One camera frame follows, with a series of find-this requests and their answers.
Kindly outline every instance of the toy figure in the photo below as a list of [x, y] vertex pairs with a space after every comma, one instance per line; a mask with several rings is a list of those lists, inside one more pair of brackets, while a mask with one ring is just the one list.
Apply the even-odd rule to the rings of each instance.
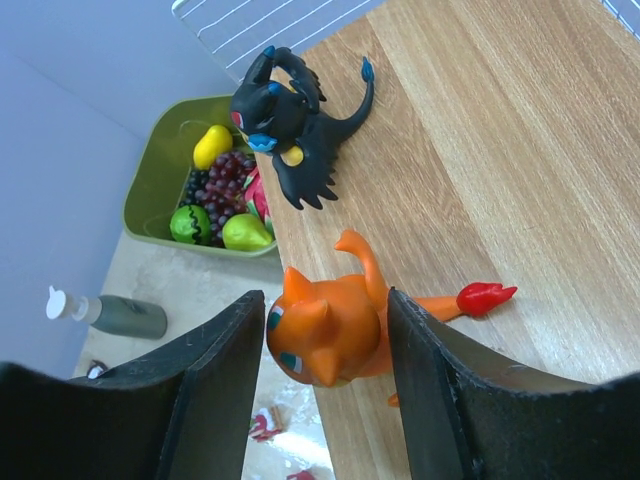
[[[367, 241], [346, 230], [335, 249], [355, 255], [364, 275], [310, 282], [295, 268], [284, 274], [284, 292], [267, 318], [267, 345], [294, 380], [336, 387], [358, 377], [391, 372], [387, 330], [387, 287]], [[478, 317], [509, 300], [516, 287], [472, 283], [457, 297], [415, 298], [441, 322]], [[395, 396], [390, 404], [396, 405]]]
[[[280, 67], [292, 78], [291, 88], [271, 80]], [[338, 147], [364, 123], [374, 94], [373, 67], [364, 58], [362, 79], [367, 91], [362, 104], [349, 118], [339, 120], [320, 110], [326, 97], [316, 73], [290, 49], [273, 46], [256, 58], [231, 99], [231, 120], [256, 152], [273, 158], [280, 188], [298, 210], [301, 200], [319, 210], [319, 196], [338, 197], [329, 189]]]

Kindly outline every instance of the dragon ear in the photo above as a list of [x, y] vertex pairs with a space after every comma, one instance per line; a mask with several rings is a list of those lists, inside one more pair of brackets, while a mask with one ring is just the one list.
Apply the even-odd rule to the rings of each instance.
[[342, 368], [340, 358], [332, 348], [314, 351], [304, 359], [304, 363], [315, 378], [325, 387], [333, 387]]
[[284, 272], [283, 297], [288, 305], [294, 305], [314, 297], [313, 284], [298, 270], [288, 267]]
[[273, 46], [265, 48], [258, 58], [253, 61], [249, 70], [247, 70], [242, 84], [266, 84], [269, 81], [269, 78], [271, 78], [274, 54], [275, 48]]
[[291, 343], [305, 351], [313, 352], [318, 345], [325, 345], [335, 332], [329, 315], [329, 302], [307, 300], [287, 309], [286, 334]]

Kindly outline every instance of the gray bottle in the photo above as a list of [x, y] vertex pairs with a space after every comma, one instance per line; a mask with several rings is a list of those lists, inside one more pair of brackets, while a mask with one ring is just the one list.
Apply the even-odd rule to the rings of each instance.
[[68, 316], [100, 331], [125, 337], [158, 339], [167, 331], [167, 315], [153, 303], [115, 295], [75, 300], [68, 293], [49, 287], [47, 317], [55, 320]]

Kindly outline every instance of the dragon tail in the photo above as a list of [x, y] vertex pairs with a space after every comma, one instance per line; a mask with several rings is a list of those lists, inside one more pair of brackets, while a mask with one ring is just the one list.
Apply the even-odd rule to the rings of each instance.
[[369, 113], [371, 112], [371, 107], [373, 106], [373, 95], [375, 92], [375, 74], [373, 72], [373, 65], [367, 59], [367, 57], [363, 57], [362, 59], [362, 69], [360, 71], [360, 75], [362, 76], [362, 80], [367, 83], [367, 91], [364, 95], [364, 99], [358, 107], [358, 110], [355, 111], [353, 115], [349, 118], [345, 118], [344, 120], [336, 120], [337, 130], [340, 132], [340, 136], [342, 137], [342, 141], [348, 139], [351, 135], [356, 133], [358, 129], [365, 122]]

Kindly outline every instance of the green basket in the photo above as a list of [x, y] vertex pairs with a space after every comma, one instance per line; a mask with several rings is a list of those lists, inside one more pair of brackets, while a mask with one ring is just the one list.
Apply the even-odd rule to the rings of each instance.
[[233, 147], [252, 153], [229, 118], [231, 96], [196, 98], [167, 110], [156, 123], [142, 154], [124, 205], [124, 228], [136, 240], [204, 255], [254, 258], [276, 248], [276, 242], [255, 252], [240, 252], [179, 243], [171, 238], [169, 222], [182, 200], [193, 148], [212, 125], [233, 133]]

